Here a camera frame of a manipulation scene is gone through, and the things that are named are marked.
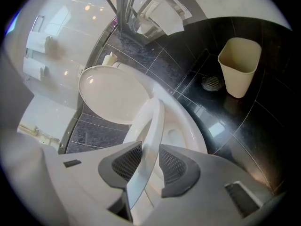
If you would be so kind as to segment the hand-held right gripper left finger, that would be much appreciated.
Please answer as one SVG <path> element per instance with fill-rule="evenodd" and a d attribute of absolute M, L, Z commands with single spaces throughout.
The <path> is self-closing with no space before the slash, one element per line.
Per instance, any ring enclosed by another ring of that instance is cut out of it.
<path fill-rule="evenodd" d="M 57 156 L 58 194 L 70 226 L 134 226 L 128 183 L 142 160 L 142 143 Z"/>

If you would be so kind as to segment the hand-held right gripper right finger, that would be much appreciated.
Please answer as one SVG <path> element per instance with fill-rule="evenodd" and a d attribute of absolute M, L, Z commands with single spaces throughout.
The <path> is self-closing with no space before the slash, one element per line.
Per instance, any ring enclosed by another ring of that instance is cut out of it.
<path fill-rule="evenodd" d="M 150 226 L 246 226 L 260 221 L 273 195 L 236 164 L 218 156 L 160 145 L 161 201 Z"/>

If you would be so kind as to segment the white toilet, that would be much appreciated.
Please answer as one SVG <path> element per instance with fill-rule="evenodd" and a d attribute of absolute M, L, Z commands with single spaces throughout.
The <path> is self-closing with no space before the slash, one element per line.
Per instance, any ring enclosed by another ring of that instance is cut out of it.
<path fill-rule="evenodd" d="M 134 76 L 144 86 L 150 99 L 154 97 L 164 102 L 165 122 L 160 144 L 207 153 L 204 138 L 192 117 L 158 82 L 126 64 L 116 62 L 113 67 Z M 145 139 L 143 135 L 146 132 L 147 129 L 139 136 L 138 141 L 142 142 Z M 154 210 L 155 206 L 159 204 L 163 187 L 164 178 L 159 167 L 158 154 L 156 164 L 143 193 L 134 207 L 130 208 L 135 225 L 140 225 Z"/>

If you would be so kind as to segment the chrome toilet paper holder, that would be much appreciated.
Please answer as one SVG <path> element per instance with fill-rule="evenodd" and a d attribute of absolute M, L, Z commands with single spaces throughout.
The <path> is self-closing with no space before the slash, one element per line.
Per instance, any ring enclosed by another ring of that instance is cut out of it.
<path fill-rule="evenodd" d="M 184 21 L 192 18 L 190 0 L 127 0 L 126 32 L 145 46 L 162 35 L 184 31 Z"/>

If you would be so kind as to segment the round floor drain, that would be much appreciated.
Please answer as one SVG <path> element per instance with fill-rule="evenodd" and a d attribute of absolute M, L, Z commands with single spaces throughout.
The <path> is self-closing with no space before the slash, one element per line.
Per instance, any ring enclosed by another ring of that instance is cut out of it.
<path fill-rule="evenodd" d="M 202 79 L 202 87 L 209 92 L 217 92 L 224 86 L 224 81 L 215 75 L 205 76 Z"/>

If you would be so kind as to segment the tan waste bin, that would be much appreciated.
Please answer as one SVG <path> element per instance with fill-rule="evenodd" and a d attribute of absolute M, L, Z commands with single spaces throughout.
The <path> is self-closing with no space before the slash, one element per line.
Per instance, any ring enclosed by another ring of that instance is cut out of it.
<path fill-rule="evenodd" d="M 220 54 L 221 66 L 227 92 L 235 98 L 245 96 L 257 70 L 261 57 L 261 46 L 249 39 L 229 39 Z"/>

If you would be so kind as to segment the chrome towel rack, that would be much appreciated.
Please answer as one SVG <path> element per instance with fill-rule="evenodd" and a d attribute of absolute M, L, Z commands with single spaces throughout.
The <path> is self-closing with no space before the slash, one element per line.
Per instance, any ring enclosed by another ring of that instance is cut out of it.
<path fill-rule="evenodd" d="M 40 31 L 40 28 L 41 28 L 41 26 L 42 26 L 42 24 L 43 24 L 44 18 L 45 18 L 45 16 L 43 16 L 43 15 L 38 15 L 38 16 L 35 18 L 35 21 L 34 21 L 32 27 L 31 27 L 31 30 L 30 30 L 30 31 L 31 31 L 31 32 L 39 32 L 39 31 Z M 25 52 L 25 56 L 26 56 L 26 57 L 28 57 L 28 56 L 32 57 L 32 53 L 33 53 L 33 50 L 30 50 L 30 51 L 29 51 L 29 49 L 27 48 L 27 49 L 26 49 L 26 52 Z"/>

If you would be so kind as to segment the white telephone wall plate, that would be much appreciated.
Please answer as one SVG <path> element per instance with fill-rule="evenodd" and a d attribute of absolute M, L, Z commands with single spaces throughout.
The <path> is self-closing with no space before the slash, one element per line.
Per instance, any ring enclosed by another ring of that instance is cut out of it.
<path fill-rule="evenodd" d="M 56 143 L 56 140 L 52 137 L 46 137 L 44 135 L 40 136 L 39 142 L 44 145 L 50 145 L 51 143 Z"/>

